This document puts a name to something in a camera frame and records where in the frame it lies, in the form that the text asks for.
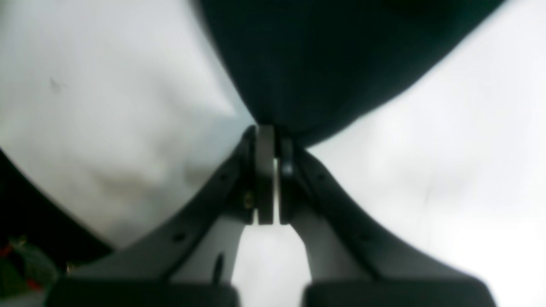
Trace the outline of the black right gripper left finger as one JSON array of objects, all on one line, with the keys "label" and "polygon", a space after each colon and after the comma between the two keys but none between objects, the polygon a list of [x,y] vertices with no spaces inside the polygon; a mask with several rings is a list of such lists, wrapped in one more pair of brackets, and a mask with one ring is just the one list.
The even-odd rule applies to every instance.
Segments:
[{"label": "black right gripper left finger", "polygon": [[275,129],[251,126],[174,217],[62,278],[47,307],[237,307],[230,285],[246,225],[274,220]]}]

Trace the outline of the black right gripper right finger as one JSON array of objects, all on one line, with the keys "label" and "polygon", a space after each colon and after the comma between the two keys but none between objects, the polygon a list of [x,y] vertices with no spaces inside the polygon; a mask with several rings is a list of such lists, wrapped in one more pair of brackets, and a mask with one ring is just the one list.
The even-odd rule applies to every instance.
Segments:
[{"label": "black right gripper right finger", "polygon": [[279,221],[302,239],[311,283],[303,307],[494,307],[477,278],[386,230],[292,138],[277,142]]}]

